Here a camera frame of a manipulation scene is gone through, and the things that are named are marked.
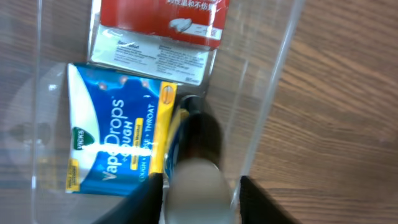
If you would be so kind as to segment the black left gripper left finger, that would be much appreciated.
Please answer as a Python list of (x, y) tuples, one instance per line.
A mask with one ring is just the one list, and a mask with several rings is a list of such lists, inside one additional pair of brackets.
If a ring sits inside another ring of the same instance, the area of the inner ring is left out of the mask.
[(151, 174), (94, 224), (158, 224), (163, 202), (163, 175)]

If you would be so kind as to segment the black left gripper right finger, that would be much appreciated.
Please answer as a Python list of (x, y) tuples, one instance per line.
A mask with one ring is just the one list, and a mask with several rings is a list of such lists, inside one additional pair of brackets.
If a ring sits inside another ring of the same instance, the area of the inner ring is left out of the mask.
[(262, 187), (248, 176), (242, 176), (239, 191), (242, 224), (296, 224), (299, 223), (279, 205)]

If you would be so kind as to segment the dark bottle white cap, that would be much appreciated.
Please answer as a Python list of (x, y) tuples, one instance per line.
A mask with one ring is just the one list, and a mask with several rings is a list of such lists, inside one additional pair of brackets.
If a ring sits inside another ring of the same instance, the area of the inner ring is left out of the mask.
[(231, 187), (220, 162), (223, 133), (209, 104), (186, 95), (174, 110), (164, 157), (169, 187), (164, 221), (173, 224), (231, 223)]

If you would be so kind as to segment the blue yellow VapoDrops box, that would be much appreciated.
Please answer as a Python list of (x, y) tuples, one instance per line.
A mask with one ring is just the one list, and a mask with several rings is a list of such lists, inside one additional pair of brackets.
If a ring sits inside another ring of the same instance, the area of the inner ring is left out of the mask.
[(162, 172), (176, 83), (79, 63), (67, 79), (68, 193), (125, 196)]

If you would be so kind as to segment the white medicine box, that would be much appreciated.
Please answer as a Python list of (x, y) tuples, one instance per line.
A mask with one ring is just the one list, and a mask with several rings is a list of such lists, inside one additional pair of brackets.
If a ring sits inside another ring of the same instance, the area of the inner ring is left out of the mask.
[(93, 0), (88, 61), (146, 77), (199, 86), (208, 81), (216, 51), (100, 24), (101, 0)]

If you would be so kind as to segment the red medicine box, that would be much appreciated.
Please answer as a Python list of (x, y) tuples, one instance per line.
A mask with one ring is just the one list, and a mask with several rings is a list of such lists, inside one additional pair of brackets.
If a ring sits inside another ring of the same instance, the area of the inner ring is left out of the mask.
[(100, 23), (217, 49), (229, 0), (102, 0)]

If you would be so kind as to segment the clear plastic container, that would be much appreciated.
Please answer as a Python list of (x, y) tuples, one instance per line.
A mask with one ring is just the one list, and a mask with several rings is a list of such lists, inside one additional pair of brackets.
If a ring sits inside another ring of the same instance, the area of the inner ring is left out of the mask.
[[(224, 132), (221, 168), (238, 202), (282, 73), (303, 1), (232, 1), (221, 47), (209, 56), (200, 86)], [(99, 23), (99, 1), (40, 1), (32, 221), (91, 223), (119, 197), (65, 192), (70, 140), (67, 63), (87, 60)]]

